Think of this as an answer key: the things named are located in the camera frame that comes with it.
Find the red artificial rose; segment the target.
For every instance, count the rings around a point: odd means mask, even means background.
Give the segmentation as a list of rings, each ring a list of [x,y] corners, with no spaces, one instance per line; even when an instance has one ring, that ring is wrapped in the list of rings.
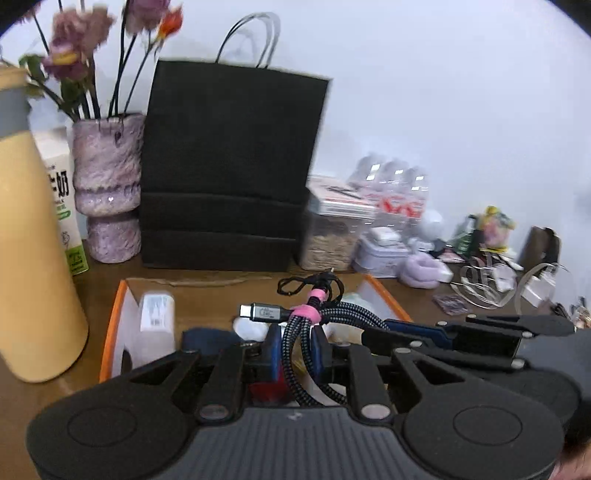
[[[253,406],[273,407],[290,403],[293,395],[283,380],[277,382],[256,382],[249,385],[249,398]]]

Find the white plastic bottle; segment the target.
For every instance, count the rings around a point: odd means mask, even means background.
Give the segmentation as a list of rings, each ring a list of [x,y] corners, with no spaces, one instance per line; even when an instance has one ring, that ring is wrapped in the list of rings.
[[[164,291],[148,291],[139,303],[139,326],[131,344],[134,368],[172,354],[175,343],[175,300]]]

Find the dark blue pouch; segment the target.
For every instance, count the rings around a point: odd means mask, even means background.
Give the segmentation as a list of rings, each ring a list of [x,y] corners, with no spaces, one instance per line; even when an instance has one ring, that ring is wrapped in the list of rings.
[[[197,352],[201,356],[211,356],[239,344],[242,344],[242,338],[233,331],[197,327],[182,332],[180,350],[186,353]]]

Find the red cardboard box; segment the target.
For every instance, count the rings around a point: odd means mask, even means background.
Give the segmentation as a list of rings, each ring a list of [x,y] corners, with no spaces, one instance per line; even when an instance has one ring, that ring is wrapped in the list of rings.
[[[184,330],[214,328],[228,330],[232,321],[246,317],[249,304],[263,303],[284,308],[303,304],[308,294],[294,297],[276,294],[279,275],[221,274],[204,278],[164,279],[128,277],[119,282],[106,330],[99,380],[104,382],[122,372],[123,354],[139,359],[135,337],[140,329],[140,300],[146,293],[166,293],[174,300],[173,333],[179,340]]]

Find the purple hair scrunchie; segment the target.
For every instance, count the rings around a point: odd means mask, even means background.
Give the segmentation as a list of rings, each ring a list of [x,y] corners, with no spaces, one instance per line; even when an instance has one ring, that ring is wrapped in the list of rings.
[[[440,285],[441,262],[419,252],[410,255],[399,272],[399,280],[408,287],[433,290]]]

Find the white tin box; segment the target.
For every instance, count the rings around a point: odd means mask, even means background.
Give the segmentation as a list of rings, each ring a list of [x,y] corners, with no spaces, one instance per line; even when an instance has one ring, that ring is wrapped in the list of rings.
[[[382,246],[370,231],[363,233],[353,255],[352,267],[356,272],[376,278],[397,278],[410,255],[410,249],[401,241]]]

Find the white round lamp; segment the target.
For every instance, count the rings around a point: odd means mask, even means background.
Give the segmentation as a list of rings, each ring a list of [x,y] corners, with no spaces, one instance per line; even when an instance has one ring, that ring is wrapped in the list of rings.
[[[437,210],[427,209],[418,223],[417,236],[423,241],[435,242],[441,238],[444,227],[445,222],[442,214]]]

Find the clear jar of grains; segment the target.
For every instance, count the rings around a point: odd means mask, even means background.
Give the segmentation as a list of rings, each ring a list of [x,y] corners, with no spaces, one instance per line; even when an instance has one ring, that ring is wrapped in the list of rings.
[[[298,264],[307,271],[346,271],[377,208],[339,179],[311,176],[307,187],[310,197]]]

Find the water bottle pack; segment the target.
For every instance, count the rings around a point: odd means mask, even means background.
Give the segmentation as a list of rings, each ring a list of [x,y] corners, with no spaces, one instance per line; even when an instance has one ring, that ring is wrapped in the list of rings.
[[[376,207],[376,227],[405,231],[418,224],[426,209],[427,175],[403,160],[370,153],[356,164],[348,183]]]

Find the yellow thermos jug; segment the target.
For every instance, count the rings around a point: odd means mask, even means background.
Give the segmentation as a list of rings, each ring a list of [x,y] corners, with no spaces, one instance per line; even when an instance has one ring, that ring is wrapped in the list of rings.
[[[1,357],[18,379],[42,383],[76,362],[88,324],[30,132],[26,77],[1,69]]]

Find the black paper bag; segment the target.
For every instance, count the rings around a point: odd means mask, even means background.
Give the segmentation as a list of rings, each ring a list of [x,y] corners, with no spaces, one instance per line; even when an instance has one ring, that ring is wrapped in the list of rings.
[[[329,80],[254,66],[157,63],[141,150],[141,259],[160,269],[283,271],[301,241]]]

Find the purple textured vase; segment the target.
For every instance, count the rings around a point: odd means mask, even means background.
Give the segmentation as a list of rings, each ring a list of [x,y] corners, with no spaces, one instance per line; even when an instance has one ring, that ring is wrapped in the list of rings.
[[[144,121],[129,114],[73,124],[75,206],[86,217],[88,253],[101,263],[125,262],[141,249]]]

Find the fresh milk carton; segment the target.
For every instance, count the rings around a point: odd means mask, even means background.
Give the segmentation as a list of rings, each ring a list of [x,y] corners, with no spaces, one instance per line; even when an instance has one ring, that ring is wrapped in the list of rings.
[[[72,275],[88,270],[74,199],[74,163],[65,127],[34,132],[53,191],[61,243]]]

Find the dried flower bouquet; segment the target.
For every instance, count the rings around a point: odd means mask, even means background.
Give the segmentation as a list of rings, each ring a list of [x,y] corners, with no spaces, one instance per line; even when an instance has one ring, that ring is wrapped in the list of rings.
[[[30,99],[48,98],[57,110],[72,122],[124,118],[129,115],[139,77],[149,57],[155,57],[169,37],[183,24],[182,7],[169,1],[125,1],[121,16],[115,17],[105,5],[88,8],[81,1],[77,7],[58,4],[53,16],[52,34],[46,37],[37,18],[37,7],[29,10],[21,22],[32,22],[44,53],[25,54],[19,66],[27,73],[26,95]],[[102,47],[115,23],[120,24],[119,56],[112,94],[105,111],[101,110],[95,54]],[[144,54],[134,75],[125,101],[121,100],[123,74],[133,49],[145,40]]]

